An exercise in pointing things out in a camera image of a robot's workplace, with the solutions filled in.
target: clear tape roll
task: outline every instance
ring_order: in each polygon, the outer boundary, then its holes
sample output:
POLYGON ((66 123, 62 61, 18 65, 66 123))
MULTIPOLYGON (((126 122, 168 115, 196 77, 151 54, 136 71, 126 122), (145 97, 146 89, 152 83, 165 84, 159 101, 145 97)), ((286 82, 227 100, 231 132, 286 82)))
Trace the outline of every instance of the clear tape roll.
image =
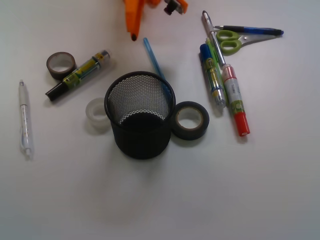
POLYGON ((102 129, 110 125, 105 111, 105 100, 102 97, 90 101, 85 108, 85 114, 89 123, 95 128, 102 129))

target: black marker cap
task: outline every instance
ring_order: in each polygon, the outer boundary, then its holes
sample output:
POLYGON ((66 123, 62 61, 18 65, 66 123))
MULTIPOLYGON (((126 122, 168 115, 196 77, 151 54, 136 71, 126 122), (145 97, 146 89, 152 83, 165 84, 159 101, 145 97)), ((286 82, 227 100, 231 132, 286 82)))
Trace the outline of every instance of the black marker cap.
POLYGON ((50 89, 45 95, 47 95, 50 101, 52 102, 68 91, 69 88, 67 84, 65 84, 64 82, 60 82, 54 88, 50 89))

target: scissor blade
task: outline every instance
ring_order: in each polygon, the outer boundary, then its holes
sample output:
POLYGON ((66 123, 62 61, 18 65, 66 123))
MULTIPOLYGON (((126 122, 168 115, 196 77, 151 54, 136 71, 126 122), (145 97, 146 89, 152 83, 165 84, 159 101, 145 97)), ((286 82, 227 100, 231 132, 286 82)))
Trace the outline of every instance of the scissor blade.
POLYGON ((239 41, 242 43, 242 46, 253 44, 261 41, 266 41, 270 39, 275 39, 276 36, 273 35, 265 35, 265 34, 257 34, 257 35, 242 35, 239 38, 239 41))

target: tape roll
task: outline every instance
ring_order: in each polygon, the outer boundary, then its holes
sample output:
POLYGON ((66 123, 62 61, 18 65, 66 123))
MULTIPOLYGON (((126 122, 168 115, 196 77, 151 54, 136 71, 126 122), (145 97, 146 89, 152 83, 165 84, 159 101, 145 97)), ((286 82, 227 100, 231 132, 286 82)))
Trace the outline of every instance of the tape roll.
POLYGON ((74 56, 61 51, 52 54, 48 58, 46 67, 54 79, 62 81, 77 68, 77 65, 74 56))
POLYGON ((180 139, 196 140, 206 133, 209 121, 209 114, 203 106, 193 101, 184 101, 175 106, 171 130, 180 139))
POLYGON ((95 128, 106 128, 110 121, 105 111, 105 99, 100 97, 93 99, 85 108, 85 114, 89 123, 95 128))

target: orange object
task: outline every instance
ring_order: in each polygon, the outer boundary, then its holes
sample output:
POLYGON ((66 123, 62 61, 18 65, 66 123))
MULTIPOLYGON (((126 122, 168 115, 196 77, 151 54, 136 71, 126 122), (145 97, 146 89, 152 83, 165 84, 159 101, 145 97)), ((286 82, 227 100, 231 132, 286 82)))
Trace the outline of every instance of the orange object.
MULTIPOLYGON (((181 5, 183 13, 186 13, 188 4, 184 0, 176 1, 181 5)), ((145 3, 156 7, 160 2, 161 0, 124 0, 126 30, 130 33, 133 41, 138 38, 145 3)))
POLYGON ((183 13, 185 14, 187 12, 188 3, 185 0, 176 0, 176 1, 181 4, 183 13))

